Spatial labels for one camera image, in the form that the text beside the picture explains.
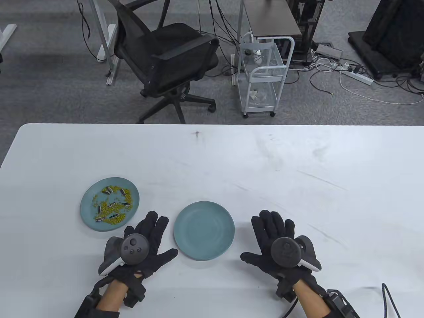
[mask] black glove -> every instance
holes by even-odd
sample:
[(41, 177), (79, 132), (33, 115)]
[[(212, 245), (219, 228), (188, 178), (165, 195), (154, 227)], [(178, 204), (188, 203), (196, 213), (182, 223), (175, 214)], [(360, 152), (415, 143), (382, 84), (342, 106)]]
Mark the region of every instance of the black glove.
[[(150, 211), (146, 218), (137, 224), (135, 229), (132, 226), (127, 226), (124, 231), (124, 238), (133, 233), (144, 235), (150, 246), (149, 254), (141, 263), (118, 266), (109, 273), (109, 276), (128, 286), (127, 297), (124, 299), (124, 304), (128, 307), (132, 308), (138, 301), (143, 300), (146, 289), (143, 287), (142, 281), (178, 255), (178, 250), (175, 248), (158, 255), (162, 235), (168, 222), (167, 217), (161, 216), (158, 219), (157, 213)], [(137, 273), (142, 274), (142, 277), (136, 278), (134, 274)]]
[(295, 266), (293, 268), (283, 268), (278, 265), (271, 256), (271, 245), (280, 237), (289, 237), (294, 239), (294, 222), (287, 219), (285, 222), (277, 212), (262, 210), (259, 217), (252, 217), (253, 231), (262, 255), (253, 253), (242, 253), (242, 261), (255, 265), (263, 272), (278, 279), (277, 295), (284, 297), (288, 301), (294, 299), (292, 287), (302, 279), (313, 291), (322, 296), (326, 295), (325, 290), (319, 286), (312, 276), (312, 271), (304, 266)]

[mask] black office chair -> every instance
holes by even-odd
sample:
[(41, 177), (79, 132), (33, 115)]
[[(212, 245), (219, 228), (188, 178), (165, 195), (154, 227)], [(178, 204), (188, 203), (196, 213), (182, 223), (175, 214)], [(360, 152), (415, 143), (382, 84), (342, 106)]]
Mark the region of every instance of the black office chair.
[(215, 54), (219, 41), (201, 35), (183, 23), (163, 26), (169, 1), (165, 0), (159, 26), (150, 31), (134, 14), (134, 10), (156, 0), (136, 0), (123, 5), (108, 0), (118, 14), (118, 30), (114, 53), (124, 59), (144, 84), (144, 97), (164, 98), (140, 116), (138, 123), (173, 104), (182, 124), (185, 124), (180, 102), (209, 104), (208, 111), (216, 110), (215, 100), (189, 94), (190, 81), (201, 79), (205, 72), (218, 65)]

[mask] empty plate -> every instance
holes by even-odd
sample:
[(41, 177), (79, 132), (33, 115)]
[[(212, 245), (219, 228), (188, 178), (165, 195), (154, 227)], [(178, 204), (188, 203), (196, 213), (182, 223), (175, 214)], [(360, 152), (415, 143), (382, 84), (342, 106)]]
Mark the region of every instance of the empty plate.
[(222, 255), (233, 242), (234, 221), (219, 204), (200, 201), (185, 207), (174, 224), (178, 247), (187, 256), (206, 261)]
[(124, 178), (107, 178), (93, 184), (80, 205), (83, 222), (95, 231), (105, 232), (126, 224), (140, 202), (136, 186)]

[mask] gray carpet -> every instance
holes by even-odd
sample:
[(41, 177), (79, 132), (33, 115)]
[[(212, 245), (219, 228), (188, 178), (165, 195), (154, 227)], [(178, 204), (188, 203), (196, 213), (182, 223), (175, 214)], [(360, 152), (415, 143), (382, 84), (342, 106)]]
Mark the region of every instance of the gray carpet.
[[(88, 41), (97, 52), (100, 39), (87, 0), (87, 19), (92, 27)], [(205, 31), (212, 31), (209, 4), (201, 0), (201, 21)], [(113, 7), (100, 1), (109, 22), (116, 20)], [(315, 33), (315, 41), (332, 41), (344, 50), (344, 57), (358, 60), (347, 42), (350, 31), (365, 30), (379, 0), (327, 1)], [(220, 0), (220, 5), (236, 26), (239, 0)], [(196, 0), (171, 0), (165, 23), (184, 22), (198, 28)], [(138, 14), (154, 27), (162, 1), (146, 6)], [(17, 23), (18, 28), (3, 49), (0, 69), (0, 162), (3, 160), (19, 127), (25, 123), (134, 123), (138, 116), (156, 103), (144, 99), (142, 84), (125, 62), (121, 63), (114, 86), (106, 86), (107, 66), (88, 53), (81, 35), (81, 17), (73, 0), (3, 0), (0, 3), (0, 27)], [(223, 43), (226, 54), (233, 47)], [(210, 71), (216, 74), (221, 67)], [(320, 73), (314, 83), (334, 92), (334, 96), (315, 90), (309, 84), (311, 73), (286, 85), (281, 108), (276, 117), (267, 113), (251, 114), (243, 119), (237, 88), (228, 77), (204, 78), (192, 82), (191, 93), (215, 98), (217, 111), (210, 114), (199, 105), (186, 105), (187, 123), (193, 124), (297, 124), (297, 125), (423, 125), (424, 102), (416, 105), (388, 105), (355, 96), (339, 85), (338, 73)], [(290, 72), (287, 81), (297, 78)], [(411, 103), (417, 95), (399, 88), (366, 86), (343, 78), (344, 84), (360, 94), (392, 102)], [(178, 123), (171, 106), (146, 123)]]

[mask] white cable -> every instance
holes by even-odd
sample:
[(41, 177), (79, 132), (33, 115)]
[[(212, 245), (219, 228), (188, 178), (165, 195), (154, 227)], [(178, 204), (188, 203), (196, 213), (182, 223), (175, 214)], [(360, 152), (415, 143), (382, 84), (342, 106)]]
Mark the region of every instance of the white cable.
[(339, 72), (339, 77), (340, 77), (340, 86), (342, 86), (342, 87), (343, 87), (345, 90), (347, 90), (349, 93), (352, 93), (352, 94), (354, 94), (354, 95), (356, 95), (356, 96), (360, 96), (360, 97), (362, 97), (362, 98), (366, 98), (366, 99), (373, 100), (373, 101), (375, 101), (375, 102), (384, 103), (384, 104), (391, 104), (391, 105), (414, 105), (414, 104), (421, 103), (421, 102), (424, 100), (424, 94), (421, 94), (421, 100), (420, 100), (420, 101), (418, 101), (418, 102), (415, 102), (415, 103), (391, 103), (391, 102), (385, 102), (385, 101), (383, 101), (383, 100), (378, 100), (378, 99), (373, 99), (373, 98), (369, 98), (369, 97), (366, 97), (366, 96), (362, 96), (362, 95), (360, 95), (360, 94), (357, 94), (357, 93), (354, 93), (354, 92), (352, 92), (352, 91), (348, 90), (345, 86), (343, 86), (343, 84), (342, 84), (342, 72), (341, 72), (341, 71), (338, 71), (338, 72)]
[[(320, 63), (321, 60), (327, 60), (328, 63)], [(320, 65), (323, 65), (325, 67), (328, 67), (328, 68), (330, 68), (330, 70), (321, 70), (319, 68)], [(337, 70), (338, 65), (340, 65), (342, 67), (341, 70)], [(310, 65), (305, 66), (303, 69), (291, 69), (291, 68), (289, 68), (289, 70), (298, 71), (298, 72), (309, 72), (309, 71), (313, 70), (314, 68), (316, 68), (318, 71), (322, 71), (324, 73), (330, 73), (330, 72), (333, 72), (333, 71), (339, 72), (340, 86), (342, 86), (343, 89), (345, 89), (349, 93), (352, 93), (352, 94), (354, 94), (356, 96), (359, 96), (359, 97), (362, 97), (362, 98), (366, 98), (368, 100), (373, 100), (375, 102), (380, 102), (380, 103), (385, 103), (385, 104), (391, 104), (391, 105), (415, 105), (415, 104), (418, 104), (418, 103), (421, 103), (422, 101), (424, 101), (424, 94), (421, 94), (421, 100), (418, 101), (418, 102), (415, 102), (415, 103), (391, 103), (391, 102), (385, 102), (383, 100), (378, 100), (378, 99), (373, 99), (373, 98), (370, 98), (370, 97), (362, 96), (362, 95), (360, 95), (358, 93), (352, 92), (351, 90), (347, 89), (342, 84), (342, 72), (348, 70), (348, 68), (349, 68), (349, 63), (348, 62), (346, 62), (342, 66), (341, 64), (337, 64), (333, 59), (330, 60), (330, 59), (328, 59), (326, 57), (319, 57), (319, 56), (314, 55), (312, 57), (312, 63)]]

